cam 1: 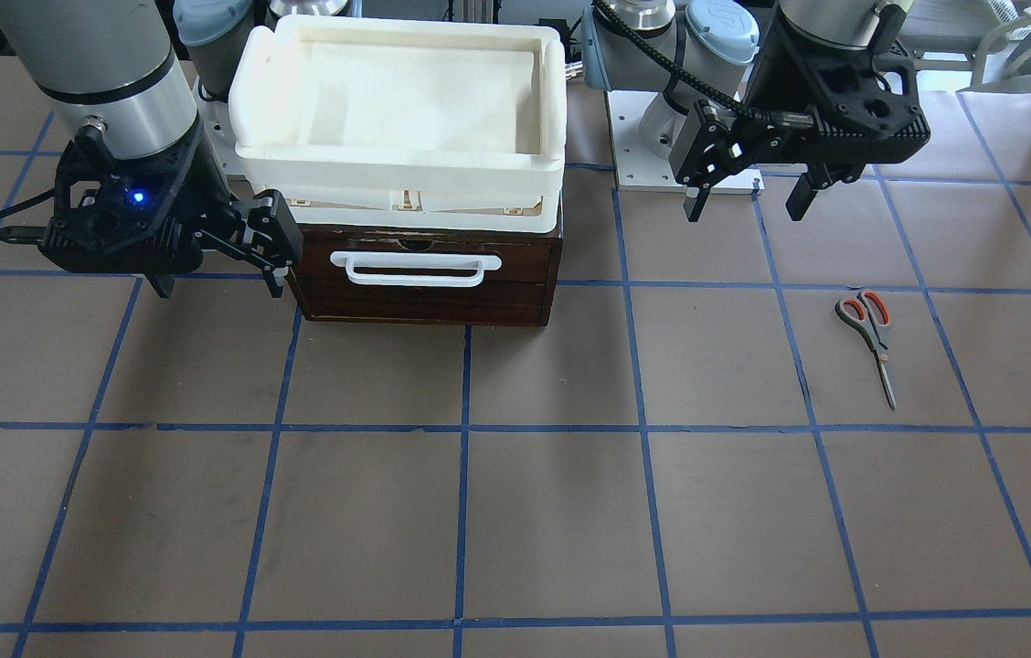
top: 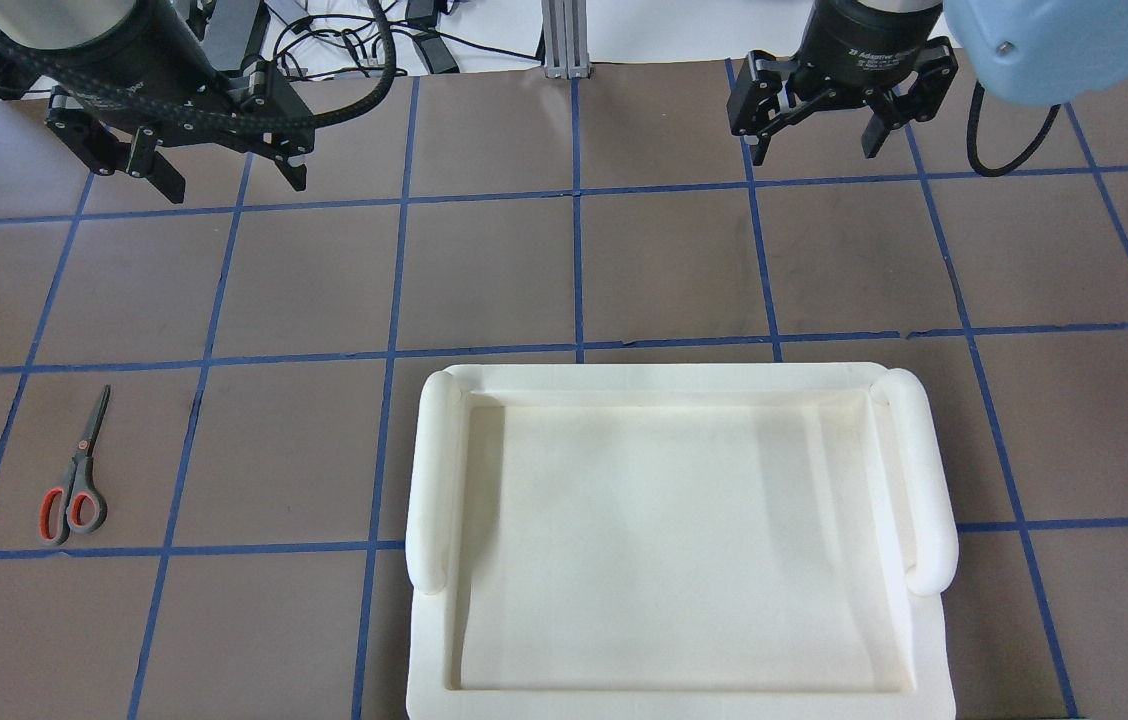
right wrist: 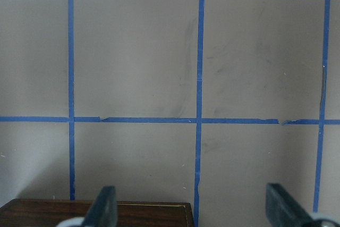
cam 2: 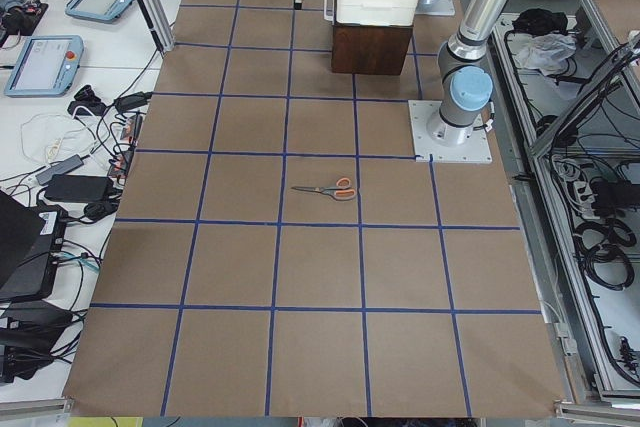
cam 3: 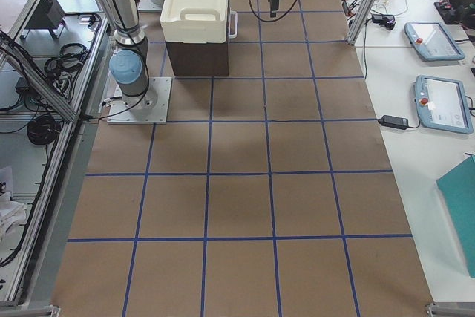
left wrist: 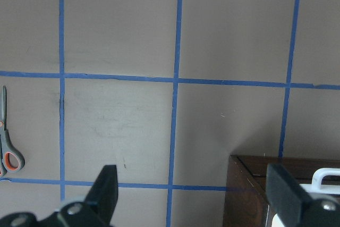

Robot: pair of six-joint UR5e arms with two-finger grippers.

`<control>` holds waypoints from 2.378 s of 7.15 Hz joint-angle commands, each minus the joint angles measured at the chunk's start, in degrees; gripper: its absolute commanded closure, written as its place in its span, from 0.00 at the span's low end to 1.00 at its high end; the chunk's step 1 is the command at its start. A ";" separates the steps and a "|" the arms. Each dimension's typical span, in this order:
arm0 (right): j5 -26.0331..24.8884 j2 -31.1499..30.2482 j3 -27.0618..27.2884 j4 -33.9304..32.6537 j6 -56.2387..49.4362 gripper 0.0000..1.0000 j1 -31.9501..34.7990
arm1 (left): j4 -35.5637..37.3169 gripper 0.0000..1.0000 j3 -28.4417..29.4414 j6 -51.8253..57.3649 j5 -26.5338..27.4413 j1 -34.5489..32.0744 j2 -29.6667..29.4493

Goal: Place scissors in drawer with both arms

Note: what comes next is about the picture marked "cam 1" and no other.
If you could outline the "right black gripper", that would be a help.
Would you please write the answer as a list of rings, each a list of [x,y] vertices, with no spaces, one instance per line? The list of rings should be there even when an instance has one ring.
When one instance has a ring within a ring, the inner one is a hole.
[[[226,176],[197,118],[188,136],[197,138],[174,216],[199,249],[213,249],[247,262],[263,273],[270,296],[281,299],[287,270],[303,256],[303,233],[290,204],[278,190],[264,190],[250,200],[232,195]],[[145,273],[156,295],[170,299],[176,283],[172,273]]]

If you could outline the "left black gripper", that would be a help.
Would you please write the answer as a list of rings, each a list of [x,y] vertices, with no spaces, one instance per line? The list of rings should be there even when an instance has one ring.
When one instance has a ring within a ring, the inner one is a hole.
[[[698,222],[707,190],[754,163],[769,162],[796,130],[813,128],[807,93],[795,88],[799,36],[781,9],[765,18],[749,9],[681,9],[669,99],[698,125],[675,168],[686,183],[686,219]],[[786,199],[791,221],[804,220],[824,180],[804,171]]]

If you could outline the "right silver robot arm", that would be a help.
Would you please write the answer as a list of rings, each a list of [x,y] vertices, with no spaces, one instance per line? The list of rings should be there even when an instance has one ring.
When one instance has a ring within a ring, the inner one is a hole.
[[[143,275],[169,297],[205,250],[270,295],[303,255],[282,193],[236,199],[152,1],[0,1],[0,29],[71,129],[44,228],[1,228],[69,273]]]

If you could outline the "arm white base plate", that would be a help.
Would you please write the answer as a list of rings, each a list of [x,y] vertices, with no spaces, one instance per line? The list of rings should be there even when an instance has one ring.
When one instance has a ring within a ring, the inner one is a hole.
[[[611,90],[606,93],[617,186],[624,191],[685,193],[675,170],[696,136],[684,129],[686,116],[665,93]]]

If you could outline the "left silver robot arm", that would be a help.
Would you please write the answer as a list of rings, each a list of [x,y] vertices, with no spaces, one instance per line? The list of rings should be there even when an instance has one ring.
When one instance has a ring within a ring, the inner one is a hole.
[[[753,165],[804,165],[786,209],[930,140],[914,61],[899,42],[908,1],[595,1],[583,14],[585,80],[656,95],[646,137],[699,220],[709,191]]]

